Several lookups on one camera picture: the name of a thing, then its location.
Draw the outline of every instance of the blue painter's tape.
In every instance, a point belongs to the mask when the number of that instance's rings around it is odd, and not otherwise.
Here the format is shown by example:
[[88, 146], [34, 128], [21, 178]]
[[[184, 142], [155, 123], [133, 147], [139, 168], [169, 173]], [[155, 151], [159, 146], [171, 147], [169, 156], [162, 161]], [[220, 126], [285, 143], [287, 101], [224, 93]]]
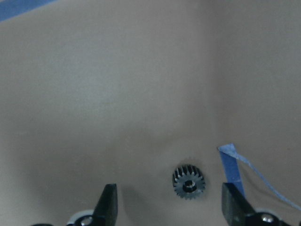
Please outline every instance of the blue painter's tape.
[[227, 153], [236, 153], [235, 146], [233, 144], [228, 144], [218, 147], [220, 151], [222, 164], [224, 165], [224, 170], [228, 183], [233, 183], [240, 193], [245, 196], [243, 183], [240, 177], [238, 164], [236, 158], [228, 155]]
[[55, 0], [4, 0], [0, 2], [0, 21], [28, 12]]
[[[221, 157], [222, 157], [222, 162], [223, 162], [223, 165], [224, 165], [224, 168], [225, 168], [225, 173], [226, 173], [228, 182], [234, 183], [231, 180], [235, 181], [235, 178], [238, 178], [238, 176], [240, 177], [239, 171], [238, 171], [238, 166], [237, 166], [237, 163], [236, 163], [236, 160], [240, 160], [243, 163], [247, 164], [260, 177], [260, 179], [263, 180], [263, 182], [266, 184], [266, 186], [279, 199], [281, 199], [282, 201], [288, 203], [289, 205], [291, 205], [292, 207], [296, 208], [297, 210], [301, 211], [301, 206], [298, 206], [297, 204], [295, 204], [294, 202], [292, 202], [291, 200], [289, 200], [288, 198], [286, 198], [284, 195], [282, 195], [279, 191], [277, 191], [267, 181], [267, 179], [255, 168], [255, 166], [251, 164], [251, 162], [246, 157], [238, 154], [233, 144], [228, 144], [228, 145], [221, 146], [221, 147], [218, 148], [218, 150], [220, 151], [220, 154], [221, 154]], [[233, 159], [235, 159], [236, 166], [231, 166], [233, 164]]]

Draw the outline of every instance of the beige surface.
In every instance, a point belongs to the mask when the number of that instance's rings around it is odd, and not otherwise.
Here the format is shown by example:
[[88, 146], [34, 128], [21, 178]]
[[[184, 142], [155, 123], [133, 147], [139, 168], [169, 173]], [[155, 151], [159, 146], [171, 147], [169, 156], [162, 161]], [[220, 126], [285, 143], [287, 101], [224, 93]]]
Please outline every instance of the beige surface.
[[[64, 225], [119, 188], [118, 226], [226, 225], [216, 147], [301, 205], [301, 3], [60, 0], [0, 23], [0, 222]], [[187, 158], [206, 194], [175, 196]], [[249, 201], [297, 225], [242, 166]]]

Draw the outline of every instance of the screw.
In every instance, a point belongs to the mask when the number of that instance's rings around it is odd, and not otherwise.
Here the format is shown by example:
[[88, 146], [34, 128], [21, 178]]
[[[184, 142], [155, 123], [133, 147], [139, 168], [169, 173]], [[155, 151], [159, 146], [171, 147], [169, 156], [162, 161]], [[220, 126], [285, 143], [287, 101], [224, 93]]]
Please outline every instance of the screw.
[[270, 214], [266, 214], [266, 213], [262, 214], [261, 219], [262, 219], [262, 221], [267, 222], [267, 223], [272, 223], [274, 221], [273, 216]]
[[88, 226], [92, 223], [93, 218], [91, 216], [85, 217], [82, 219], [82, 221], [80, 222], [81, 226]]

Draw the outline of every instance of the gear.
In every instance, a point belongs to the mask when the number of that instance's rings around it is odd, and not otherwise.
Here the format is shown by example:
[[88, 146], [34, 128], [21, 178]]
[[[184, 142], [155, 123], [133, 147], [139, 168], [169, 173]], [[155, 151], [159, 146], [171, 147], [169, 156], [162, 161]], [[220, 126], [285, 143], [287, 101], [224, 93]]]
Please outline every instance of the gear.
[[186, 164], [174, 171], [173, 185], [181, 198], [195, 199], [203, 193], [206, 184], [199, 168]]

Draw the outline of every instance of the gear center hole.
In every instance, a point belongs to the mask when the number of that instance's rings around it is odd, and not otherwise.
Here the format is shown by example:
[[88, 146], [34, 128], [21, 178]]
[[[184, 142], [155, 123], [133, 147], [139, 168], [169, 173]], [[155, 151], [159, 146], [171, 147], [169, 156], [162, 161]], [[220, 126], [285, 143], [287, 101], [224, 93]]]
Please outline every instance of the gear center hole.
[[183, 184], [184, 192], [191, 193], [197, 189], [196, 183], [193, 180], [187, 180]]

